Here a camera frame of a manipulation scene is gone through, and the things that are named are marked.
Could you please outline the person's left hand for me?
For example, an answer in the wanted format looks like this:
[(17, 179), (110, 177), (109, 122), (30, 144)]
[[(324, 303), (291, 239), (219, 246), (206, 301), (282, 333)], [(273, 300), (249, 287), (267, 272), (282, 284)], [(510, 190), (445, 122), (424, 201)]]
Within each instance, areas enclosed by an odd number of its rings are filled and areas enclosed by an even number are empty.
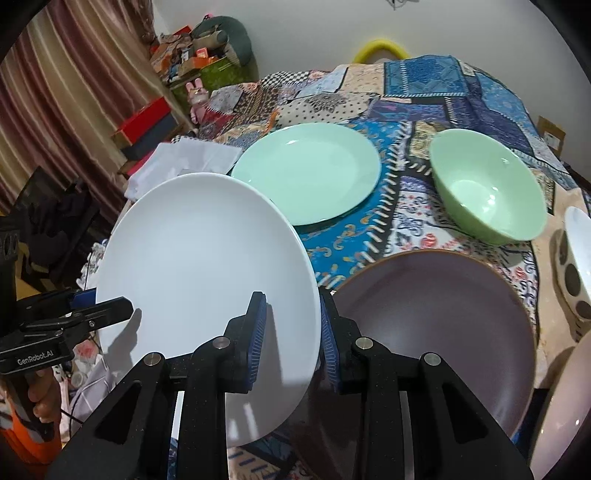
[(60, 421), (60, 388), (51, 368), (36, 371), (31, 376), (28, 397), (34, 404), (34, 416), (42, 423)]

